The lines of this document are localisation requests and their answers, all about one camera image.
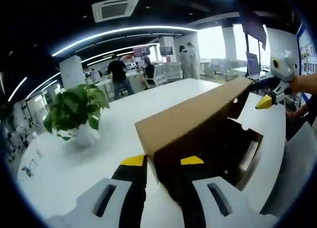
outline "man in black shirt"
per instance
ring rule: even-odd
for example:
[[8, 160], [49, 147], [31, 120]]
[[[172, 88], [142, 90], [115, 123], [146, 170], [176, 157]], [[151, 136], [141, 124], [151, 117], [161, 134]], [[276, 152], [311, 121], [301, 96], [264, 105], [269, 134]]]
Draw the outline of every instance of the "man in black shirt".
[[114, 99], [120, 98], [120, 89], [125, 88], [129, 95], [134, 94], [130, 82], [125, 75], [124, 69], [126, 65], [124, 62], [118, 60], [117, 55], [112, 56], [113, 61], [109, 64], [107, 73], [112, 73], [112, 81], [114, 85]]
[[286, 112], [286, 139], [290, 140], [307, 121], [313, 125], [317, 116], [317, 95], [312, 95], [305, 105], [297, 111]]

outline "box flap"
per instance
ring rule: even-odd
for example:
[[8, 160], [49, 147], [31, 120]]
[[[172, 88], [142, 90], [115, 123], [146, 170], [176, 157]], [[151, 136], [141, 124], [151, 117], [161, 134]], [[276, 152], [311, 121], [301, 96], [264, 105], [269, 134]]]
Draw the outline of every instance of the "box flap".
[[238, 118], [249, 92], [239, 96], [251, 84], [252, 81], [245, 77], [236, 78], [135, 123], [145, 153], [152, 158], [155, 151], [185, 135], [224, 107], [227, 109], [220, 113], [223, 119]]

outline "monitor screen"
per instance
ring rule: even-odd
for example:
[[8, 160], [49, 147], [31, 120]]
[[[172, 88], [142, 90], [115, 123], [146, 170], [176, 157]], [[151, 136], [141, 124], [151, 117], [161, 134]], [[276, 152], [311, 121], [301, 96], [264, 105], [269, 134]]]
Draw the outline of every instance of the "monitor screen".
[[149, 56], [151, 54], [150, 47], [141, 47], [133, 49], [134, 57]]
[[160, 47], [159, 52], [161, 56], [171, 56], [173, 54], [173, 47], [172, 46]]
[[246, 52], [248, 61], [248, 73], [249, 75], [260, 74], [260, 66], [258, 57], [255, 54]]

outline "green leaves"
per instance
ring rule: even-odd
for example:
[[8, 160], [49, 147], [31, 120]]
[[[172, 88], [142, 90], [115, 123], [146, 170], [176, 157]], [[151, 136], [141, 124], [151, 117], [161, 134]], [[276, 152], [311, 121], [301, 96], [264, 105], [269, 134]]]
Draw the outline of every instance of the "green leaves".
[[[49, 133], [53, 129], [69, 131], [88, 121], [91, 128], [99, 129], [100, 110], [109, 108], [102, 90], [95, 85], [78, 85], [56, 96], [55, 103], [44, 121]], [[58, 137], [69, 140], [70, 137]]]

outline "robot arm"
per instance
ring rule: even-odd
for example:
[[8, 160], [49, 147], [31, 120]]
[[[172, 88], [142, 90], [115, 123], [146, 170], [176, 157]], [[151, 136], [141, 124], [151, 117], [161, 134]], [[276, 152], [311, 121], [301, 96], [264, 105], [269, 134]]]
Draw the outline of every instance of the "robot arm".
[[297, 68], [294, 58], [290, 52], [286, 52], [285, 55], [279, 57], [271, 57], [270, 61], [271, 72], [260, 77], [250, 87], [250, 91], [253, 89], [272, 89], [267, 95], [265, 95], [257, 104], [256, 109], [267, 109], [272, 105], [277, 104], [284, 100], [285, 95], [290, 95], [289, 82], [294, 78], [294, 72]]

